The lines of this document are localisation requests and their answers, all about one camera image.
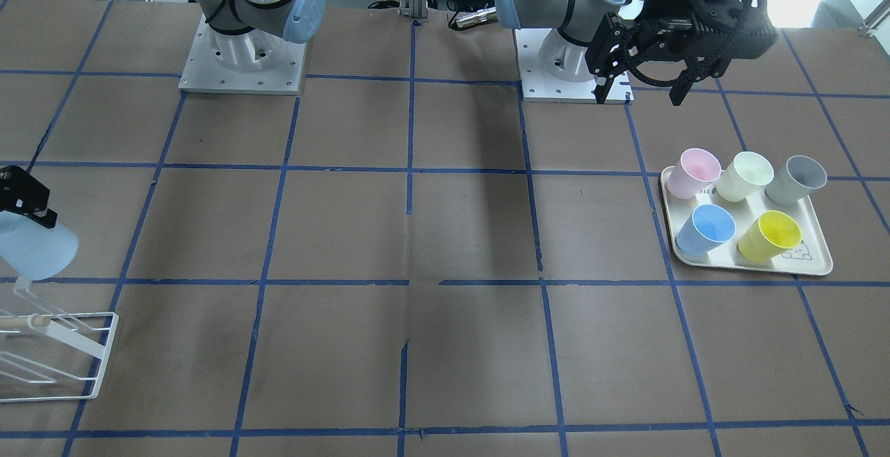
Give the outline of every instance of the white tray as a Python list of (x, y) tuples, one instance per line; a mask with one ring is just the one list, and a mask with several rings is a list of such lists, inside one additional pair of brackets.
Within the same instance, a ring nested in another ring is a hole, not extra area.
[[(721, 267), (725, 269), (741, 269), (745, 271), (763, 271), (767, 273), (791, 273), (791, 274), (810, 274), (814, 276), (824, 276), (831, 273), (834, 268), (832, 254), (829, 253), (829, 247), (825, 242), (823, 229), (819, 225), (819, 219), (813, 209), (813, 203), (810, 198), (798, 200), (797, 204), (791, 206), (776, 205), (766, 197), (763, 190), (760, 193), (751, 195), (746, 200), (738, 203), (732, 203), (721, 198), (716, 193), (714, 185), (709, 186), (705, 190), (700, 191), (689, 200), (680, 200), (676, 196), (668, 193), (665, 184), (668, 183), (668, 177), (674, 170), (673, 166), (668, 166), (661, 172), (661, 181), (658, 186), (661, 189), (661, 198), (665, 207), (665, 219), (667, 219), (667, 233), (670, 235), (670, 244), (674, 249), (677, 258), (690, 266), (703, 267)], [(699, 205), (713, 204), (724, 207), (730, 213), (732, 219), (735, 220), (736, 232), (730, 241), (714, 248), (705, 255), (689, 255), (677, 248), (677, 232), (686, 223), (686, 219), (692, 216), (693, 210)], [(782, 255), (776, 255), (765, 263), (753, 263), (742, 254), (738, 253), (738, 240), (741, 235), (747, 231), (748, 227), (753, 225), (757, 219), (766, 210), (779, 210), (784, 212), (797, 221), (800, 231), (803, 234), (803, 241), (797, 248), (788, 251)]]

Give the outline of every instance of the light blue cup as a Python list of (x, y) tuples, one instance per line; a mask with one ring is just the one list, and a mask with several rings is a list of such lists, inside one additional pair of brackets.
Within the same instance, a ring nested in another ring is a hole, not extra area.
[(735, 221), (722, 207), (699, 205), (677, 233), (677, 248), (689, 255), (705, 255), (730, 241)]

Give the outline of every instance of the cup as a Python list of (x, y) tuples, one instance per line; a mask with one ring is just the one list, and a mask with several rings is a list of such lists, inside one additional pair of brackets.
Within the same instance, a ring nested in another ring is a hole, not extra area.
[(767, 210), (738, 240), (738, 251), (751, 262), (762, 263), (800, 244), (800, 226), (788, 214)]
[(735, 221), (716, 205), (699, 205), (677, 232), (677, 248), (689, 255), (705, 255), (735, 236)]
[(772, 181), (772, 165), (756, 152), (735, 155), (716, 184), (718, 194), (727, 201), (741, 201), (760, 191)]
[(766, 196), (779, 205), (791, 205), (824, 187), (828, 180), (819, 162), (806, 156), (792, 156), (766, 187)]
[(62, 223), (47, 229), (12, 212), (0, 212), (0, 257), (29, 280), (51, 278), (77, 254), (77, 235)]
[(692, 147), (680, 155), (665, 187), (674, 196), (687, 200), (719, 177), (720, 160), (706, 150)]

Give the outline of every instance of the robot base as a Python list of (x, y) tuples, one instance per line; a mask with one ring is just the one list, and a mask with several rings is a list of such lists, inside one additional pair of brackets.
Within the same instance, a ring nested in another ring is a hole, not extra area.
[[(517, 29), (515, 30), (516, 57), (519, 61), (519, 72), (522, 79), (522, 97), (528, 102), (569, 102), (595, 104), (594, 89), (597, 81), (573, 83), (548, 73), (537, 57), (537, 52), (550, 29)], [(617, 77), (613, 88), (609, 90), (607, 104), (624, 104), (633, 91), (627, 73)]]
[(216, 57), (213, 31), (201, 17), (195, 41), (179, 81), (180, 90), (194, 93), (255, 93), (256, 95), (299, 95), (306, 45), (281, 42), (274, 64), (262, 70), (229, 70)]

